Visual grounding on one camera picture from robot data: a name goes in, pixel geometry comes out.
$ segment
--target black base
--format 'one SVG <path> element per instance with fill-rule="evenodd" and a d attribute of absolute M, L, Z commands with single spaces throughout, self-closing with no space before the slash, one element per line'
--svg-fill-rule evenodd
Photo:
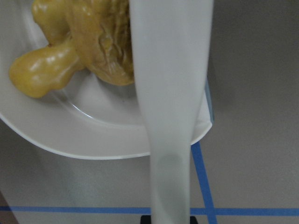
<path fill-rule="evenodd" d="M 150 216 L 141 216 L 140 224 L 151 224 Z M 198 224 L 195 216 L 190 216 L 190 224 Z"/>

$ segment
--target blue tape line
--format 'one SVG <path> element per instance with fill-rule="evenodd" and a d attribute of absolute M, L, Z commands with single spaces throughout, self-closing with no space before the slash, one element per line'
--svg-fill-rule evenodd
<path fill-rule="evenodd" d="M 32 206 L 0 206 L 0 211 L 20 212 L 62 212 L 62 213 L 98 213 L 98 214 L 142 214 L 150 215 L 150 208 L 95 208 L 95 207 L 32 207 Z M 191 208 L 190 214 L 202 216 L 209 213 L 207 208 Z M 237 209 L 214 208 L 218 216 L 294 216 L 299 217 L 299 209 Z"/>
<path fill-rule="evenodd" d="M 97 207 L 35 207 L 0 206 L 0 211 L 23 212 L 65 212 L 65 213 L 102 213 L 102 214 L 150 214 L 150 208 L 97 208 Z"/>
<path fill-rule="evenodd" d="M 206 207 L 206 215 L 207 215 L 208 222 L 209 224 L 217 224 L 214 203 L 212 199 L 209 181 L 206 175 L 206 168 L 202 157 L 199 142 L 193 144 L 191 146 L 191 150 L 193 154 L 197 177 L 201 188 L 202 197 Z"/>
<path fill-rule="evenodd" d="M 215 209 L 219 216 L 299 216 L 299 209 Z"/>

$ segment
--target gray floor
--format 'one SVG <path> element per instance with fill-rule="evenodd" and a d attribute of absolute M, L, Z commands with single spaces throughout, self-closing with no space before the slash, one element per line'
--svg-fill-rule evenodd
<path fill-rule="evenodd" d="M 201 148 L 216 208 L 299 208 L 299 1 L 216 0 L 209 83 L 215 122 Z M 0 123 L 0 206 L 149 207 L 149 157 L 51 154 Z M 191 165 L 192 207 L 204 208 Z M 208 224 L 206 216 L 197 216 Z M 0 212 L 1 224 L 138 223 L 140 215 Z M 297 224 L 218 216 L 219 224 Z"/>

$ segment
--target white plastic utensil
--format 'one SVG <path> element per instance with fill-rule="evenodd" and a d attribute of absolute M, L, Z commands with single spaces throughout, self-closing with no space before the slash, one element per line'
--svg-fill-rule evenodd
<path fill-rule="evenodd" d="M 153 224 L 189 223 L 190 142 L 212 12 L 212 0 L 130 0 L 137 98 L 151 146 Z"/>

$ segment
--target white plate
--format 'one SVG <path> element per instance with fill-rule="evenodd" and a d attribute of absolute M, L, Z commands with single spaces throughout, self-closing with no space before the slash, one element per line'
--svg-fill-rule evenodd
<path fill-rule="evenodd" d="M 32 20 L 31 3 L 0 3 L 1 119 L 28 141 L 60 155 L 93 160 L 149 155 L 134 85 L 112 86 L 83 71 L 66 88 L 42 99 L 29 98 L 14 88 L 8 77 L 13 60 L 47 44 Z M 211 126 L 204 96 L 192 143 Z"/>

